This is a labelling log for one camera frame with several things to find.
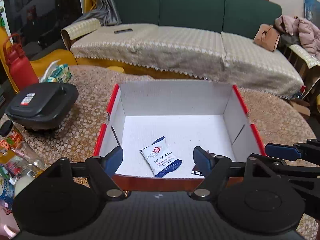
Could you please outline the blue cushion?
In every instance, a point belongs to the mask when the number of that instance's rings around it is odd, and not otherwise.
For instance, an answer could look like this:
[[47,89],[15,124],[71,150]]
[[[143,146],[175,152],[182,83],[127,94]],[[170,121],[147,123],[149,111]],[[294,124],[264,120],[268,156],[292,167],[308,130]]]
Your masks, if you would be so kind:
[[320,2],[317,0],[304,0],[305,18],[320,27]]

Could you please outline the red water bottle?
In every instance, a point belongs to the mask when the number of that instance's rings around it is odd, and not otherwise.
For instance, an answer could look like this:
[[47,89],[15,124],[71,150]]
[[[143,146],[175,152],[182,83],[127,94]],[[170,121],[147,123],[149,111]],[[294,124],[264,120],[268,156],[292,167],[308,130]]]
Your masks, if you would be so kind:
[[35,71],[22,48],[20,35],[14,33],[3,43],[5,64],[18,90],[38,83]]

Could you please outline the black lidded container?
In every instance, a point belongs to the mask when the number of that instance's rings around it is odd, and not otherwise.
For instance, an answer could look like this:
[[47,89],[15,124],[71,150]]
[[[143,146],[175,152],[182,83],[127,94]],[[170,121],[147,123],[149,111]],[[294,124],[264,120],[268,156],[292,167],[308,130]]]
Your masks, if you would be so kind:
[[5,113],[11,121],[27,129],[54,129],[64,120],[78,96],[73,84],[35,83],[20,91]]

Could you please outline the yellow lid white bottle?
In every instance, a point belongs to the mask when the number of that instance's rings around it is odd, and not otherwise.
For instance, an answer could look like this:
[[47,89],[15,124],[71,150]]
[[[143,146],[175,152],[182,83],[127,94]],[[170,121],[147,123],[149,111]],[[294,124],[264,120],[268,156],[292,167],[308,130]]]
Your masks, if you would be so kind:
[[3,177],[0,178],[0,196],[1,200],[5,201],[9,206],[12,206],[14,201],[14,187]]

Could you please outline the green sofa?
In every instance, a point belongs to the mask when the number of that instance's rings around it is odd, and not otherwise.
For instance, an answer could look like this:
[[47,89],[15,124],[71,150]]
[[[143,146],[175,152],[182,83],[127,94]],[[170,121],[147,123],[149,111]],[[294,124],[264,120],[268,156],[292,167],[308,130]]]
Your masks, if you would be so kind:
[[273,25],[281,6],[267,0],[114,0],[123,24],[147,23],[254,38]]

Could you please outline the green tissue pack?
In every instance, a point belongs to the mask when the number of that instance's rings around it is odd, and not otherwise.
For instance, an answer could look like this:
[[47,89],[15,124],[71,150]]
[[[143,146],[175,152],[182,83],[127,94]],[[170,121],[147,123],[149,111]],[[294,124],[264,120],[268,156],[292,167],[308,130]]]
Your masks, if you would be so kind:
[[40,78],[40,83],[56,82],[68,83],[72,74],[68,64],[59,64],[60,60],[53,61]]

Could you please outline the yellow giraffe figure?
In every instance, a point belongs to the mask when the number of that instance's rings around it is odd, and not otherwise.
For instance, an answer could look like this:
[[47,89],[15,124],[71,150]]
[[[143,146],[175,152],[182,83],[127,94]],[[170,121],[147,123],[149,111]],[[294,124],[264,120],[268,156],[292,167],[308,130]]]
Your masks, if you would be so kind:
[[[19,92],[18,87],[16,86],[16,84],[14,83],[10,73],[9,73],[9,68],[5,63],[5,58],[4,58],[4,53],[3,53],[3,43],[7,40],[8,38],[8,34],[7,31],[5,29],[5,27],[1,27],[1,63],[3,65],[3,68],[8,76],[8,79],[14,89],[14,91],[16,93]],[[31,65],[33,67],[33,69],[35,70],[35,74],[37,75],[37,77],[41,77],[44,72],[46,71],[46,69],[49,67],[49,65],[56,60],[60,60],[58,62],[58,64],[68,64],[69,66],[73,66],[73,65],[77,65],[77,61],[75,59],[75,57],[73,56],[73,54],[65,49],[56,49],[52,52],[50,52],[48,55],[35,60],[35,61],[31,61]]]

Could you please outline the white blue milk snack packet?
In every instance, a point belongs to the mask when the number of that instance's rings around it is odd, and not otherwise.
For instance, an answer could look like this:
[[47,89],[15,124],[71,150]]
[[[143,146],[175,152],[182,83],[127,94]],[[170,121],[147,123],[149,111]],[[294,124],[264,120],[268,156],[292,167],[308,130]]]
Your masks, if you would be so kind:
[[163,178],[182,164],[182,160],[178,159],[168,148],[166,137],[158,138],[150,146],[139,151],[156,178]]

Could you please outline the red cardboard box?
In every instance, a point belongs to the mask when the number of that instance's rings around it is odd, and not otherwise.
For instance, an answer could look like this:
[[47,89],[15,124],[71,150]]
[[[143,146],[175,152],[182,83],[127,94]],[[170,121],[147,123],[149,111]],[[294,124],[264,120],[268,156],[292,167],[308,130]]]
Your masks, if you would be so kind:
[[[234,85],[199,80],[131,81],[115,85],[94,154],[123,149],[114,181],[124,190],[192,190],[202,180],[192,174],[196,146],[232,161],[264,154],[264,145]],[[165,137],[182,165],[155,178],[140,150]]]

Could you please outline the dark brown chocolate packet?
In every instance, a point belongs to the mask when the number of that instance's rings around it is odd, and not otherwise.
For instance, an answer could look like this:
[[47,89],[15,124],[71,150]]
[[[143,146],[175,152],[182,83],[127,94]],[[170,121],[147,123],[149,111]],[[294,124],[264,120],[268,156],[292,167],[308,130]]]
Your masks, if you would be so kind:
[[[215,153],[209,153],[209,155],[214,157]],[[202,172],[199,170],[197,165],[194,166],[194,168],[191,171],[191,174],[196,175],[196,176],[203,176]]]

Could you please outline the clear glass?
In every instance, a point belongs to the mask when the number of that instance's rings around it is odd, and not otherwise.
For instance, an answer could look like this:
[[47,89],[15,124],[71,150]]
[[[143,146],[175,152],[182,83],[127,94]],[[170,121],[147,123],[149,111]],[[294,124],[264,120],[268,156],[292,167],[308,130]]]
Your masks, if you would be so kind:
[[43,159],[30,147],[27,142],[20,142],[14,149],[14,152],[24,158],[28,163],[33,164],[41,170],[44,169]]

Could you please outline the beige sofa cover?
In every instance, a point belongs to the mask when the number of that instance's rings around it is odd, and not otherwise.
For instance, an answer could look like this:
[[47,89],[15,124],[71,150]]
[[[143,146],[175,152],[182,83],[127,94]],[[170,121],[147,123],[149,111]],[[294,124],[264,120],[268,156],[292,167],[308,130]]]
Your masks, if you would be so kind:
[[[114,34],[128,28],[133,31]],[[304,85],[280,51],[237,34],[147,23],[102,26],[91,18],[63,28],[61,36],[77,59],[234,83],[283,98],[297,96]]]

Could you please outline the pink down jacket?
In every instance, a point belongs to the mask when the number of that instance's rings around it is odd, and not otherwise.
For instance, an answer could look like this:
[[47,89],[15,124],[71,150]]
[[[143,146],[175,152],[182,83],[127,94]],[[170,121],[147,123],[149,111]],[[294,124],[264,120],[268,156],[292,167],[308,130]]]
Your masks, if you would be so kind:
[[281,15],[274,20],[275,27],[283,34],[297,36],[300,45],[319,60],[319,28],[303,17]]

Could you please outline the grey curtain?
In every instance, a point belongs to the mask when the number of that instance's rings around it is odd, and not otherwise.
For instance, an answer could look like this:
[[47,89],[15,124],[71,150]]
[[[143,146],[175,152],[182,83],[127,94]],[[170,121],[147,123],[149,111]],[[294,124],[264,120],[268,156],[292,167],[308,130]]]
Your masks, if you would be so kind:
[[121,24],[114,0],[84,0],[84,14],[75,23],[91,18],[98,19],[102,26]]

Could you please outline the tan handbag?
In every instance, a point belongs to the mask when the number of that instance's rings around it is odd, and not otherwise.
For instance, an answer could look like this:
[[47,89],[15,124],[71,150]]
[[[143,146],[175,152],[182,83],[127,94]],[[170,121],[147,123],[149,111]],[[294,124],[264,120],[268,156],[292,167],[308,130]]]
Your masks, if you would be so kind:
[[278,46],[280,33],[272,25],[261,24],[254,37],[254,43],[264,49],[274,52]]

